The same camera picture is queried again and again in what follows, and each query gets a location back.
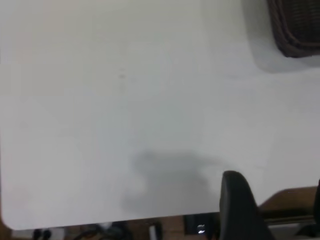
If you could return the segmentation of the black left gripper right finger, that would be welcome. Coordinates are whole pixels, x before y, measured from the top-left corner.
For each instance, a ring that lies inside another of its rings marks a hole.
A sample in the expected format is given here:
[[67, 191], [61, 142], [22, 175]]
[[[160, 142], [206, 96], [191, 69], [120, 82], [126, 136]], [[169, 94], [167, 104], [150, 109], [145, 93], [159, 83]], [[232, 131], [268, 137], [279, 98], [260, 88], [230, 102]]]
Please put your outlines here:
[[313, 205], [313, 218], [315, 222], [315, 235], [320, 236], [320, 180], [315, 192], [314, 205]]

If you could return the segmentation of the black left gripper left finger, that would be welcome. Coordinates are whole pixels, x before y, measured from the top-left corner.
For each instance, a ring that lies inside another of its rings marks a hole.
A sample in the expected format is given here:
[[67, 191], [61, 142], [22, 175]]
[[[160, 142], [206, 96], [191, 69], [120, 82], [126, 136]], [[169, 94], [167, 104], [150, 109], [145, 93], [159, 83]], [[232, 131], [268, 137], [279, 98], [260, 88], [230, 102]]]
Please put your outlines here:
[[219, 200], [221, 240], [273, 240], [245, 177], [228, 170], [222, 175]]

